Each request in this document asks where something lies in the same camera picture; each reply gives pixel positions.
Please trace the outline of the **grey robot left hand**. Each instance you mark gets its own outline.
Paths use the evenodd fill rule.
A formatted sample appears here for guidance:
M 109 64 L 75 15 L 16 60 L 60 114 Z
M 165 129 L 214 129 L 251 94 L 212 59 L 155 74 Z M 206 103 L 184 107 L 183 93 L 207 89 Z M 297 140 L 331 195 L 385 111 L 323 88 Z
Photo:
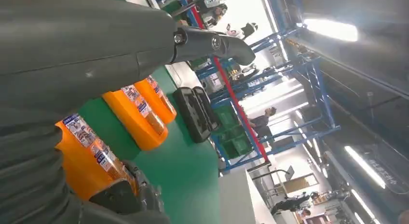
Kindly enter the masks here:
M 202 56 L 255 59 L 241 39 L 178 26 L 163 10 L 120 0 L 0 0 L 0 221 L 167 224 L 159 200 L 120 213 L 68 186 L 56 123 L 159 66 Z

